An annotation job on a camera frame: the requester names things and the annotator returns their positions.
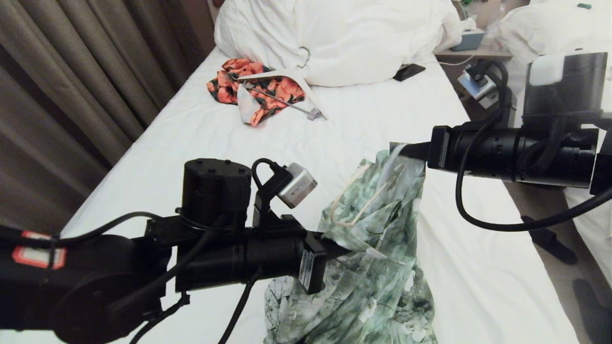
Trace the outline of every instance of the brown curtain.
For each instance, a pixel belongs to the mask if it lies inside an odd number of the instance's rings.
[[[0,223],[61,230],[203,61],[196,41],[179,0],[0,1]]]

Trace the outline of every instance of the orange patterned clothing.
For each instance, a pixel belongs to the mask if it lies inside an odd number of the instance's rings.
[[[227,60],[222,66],[223,70],[217,72],[217,77],[209,81],[206,86],[214,99],[220,103],[238,104],[238,84],[236,79],[246,75],[269,72],[272,69],[259,62],[248,59]],[[292,79],[287,77],[266,78],[262,80],[249,80],[248,83],[254,85],[255,89],[263,91],[280,98],[288,103],[297,103],[304,100],[304,91]],[[251,125],[257,126],[259,122],[266,119],[287,105],[270,98],[259,92],[249,90],[249,93],[259,103],[260,109],[251,117]]]

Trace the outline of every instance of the mattress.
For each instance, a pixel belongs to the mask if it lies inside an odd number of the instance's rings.
[[[82,205],[64,236],[85,233],[126,212],[173,215],[181,204],[183,164],[200,157],[246,165],[259,157],[300,163],[317,178],[318,187],[295,209],[279,200],[272,208],[277,214],[295,215],[306,229],[315,230],[321,211],[363,158],[373,160],[390,141],[428,141],[434,125],[468,120],[442,69],[423,62],[426,71],[402,83],[313,88],[329,112],[328,121],[309,121],[288,108],[254,129],[240,122],[237,107],[216,103],[206,90],[206,82],[226,59],[219,50],[211,53]],[[427,170],[417,230],[417,255],[434,296],[433,327],[439,342],[577,343],[529,235],[496,233],[465,222],[455,207],[454,185],[454,174]],[[464,199],[477,218],[520,221],[500,181],[466,177]],[[144,227],[145,220],[136,219],[109,233],[137,237]],[[263,293],[268,283],[255,284],[229,343],[261,343],[265,337]],[[141,342],[217,343],[243,289],[231,285],[194,291],[189,306]],[[171,281],[163,306],[178,297]],[[0,341],[58,339],[51,332],[5,331]]]

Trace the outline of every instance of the green patterned fabric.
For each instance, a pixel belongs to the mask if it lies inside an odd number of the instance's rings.
[[[352,250],[327,263],[325,289],[306,295],[291,277],[273,280],[265,293],[265,344],[436,343],[433,298],[416,258],[416,222],[425,178],[420,160],[379,152],[376,162],[332,206],[319,231]]]

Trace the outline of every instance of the smartphone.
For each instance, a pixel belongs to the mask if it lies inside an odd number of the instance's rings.
[[[396,79],[397,81],[404,81],[405,79],[408,79],[409,77],[413,75],[417,75],[418,73],[423,72],[424,70],[425,70],[425,67],[423,67],[422,65],[418,65],[414,63],[409,64],[407,66],[400,68],[400,70],[397,71],[397,74],[395,74],[393,79]]]

